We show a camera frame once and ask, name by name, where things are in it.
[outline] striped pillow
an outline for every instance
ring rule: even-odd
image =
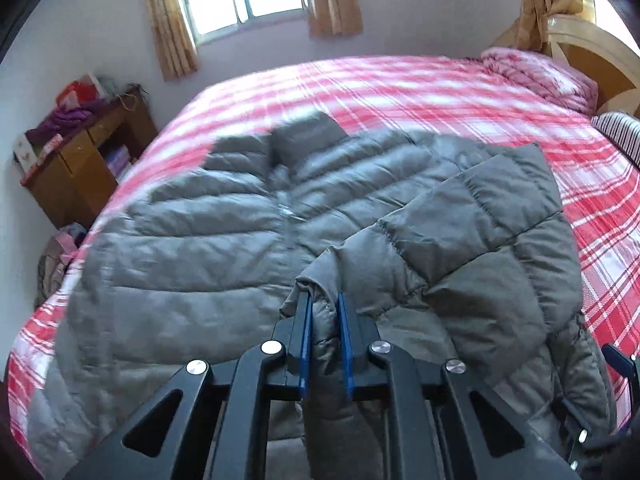
[[[591,124],[640,168],[640,120],[624,112],[605,112],[591,119]]]

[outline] gray puffer jacket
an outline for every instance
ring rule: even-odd
[[[414,357],[465,360],[557,450],[549,405],[560,393],[597,432],[615,425],[542,152],[423,131],[348,137],[316,116],[220,139],[200,169],[97,236],[30,405],[46,478],[62,478],[181,365],[270,338],[303,288],[314,298],[311,396],[272,408],[270,479],[382,478],[377,413],[340,384],[340,291]]]

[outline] headboard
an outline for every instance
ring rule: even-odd
[[[622,110],[640,118],[640,57],[607,31],[573,16],[546,22],[546,53],[598,83],[598,114]]]

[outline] wall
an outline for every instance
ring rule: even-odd
[[[241,32],[201,46],[200,71],[165,83],[144,0],[42,0],[0,64],[0,365],[30,313],[37,257],[52,233],[17,183],[10,145],[44,117],[69,81],[93,71],[121,84],[139,82],[164,126],[203,88],[249,72],[368,54],[476,56],[516,18],[519,1],[360,0],[360,36],[312,40],[303,20]]]

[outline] red plaid bedspread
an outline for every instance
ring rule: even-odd
[[[11,430],[27,454],[30,399],[44,384],[58,323],[95,233],[135,197],[199,166],[217,137],[266,132],[314,108],[349,133],[384,125],[510,146],[537,142],[580,249],[589,329],[600,345],[638,352],[640,174],[585,116],[468,60],[369,57],[284,67],[205,90],[164,129],[98,218],[61,290],[18,334],[8,364]],[[623,381],[612,378],[622,423],[629,400]]]

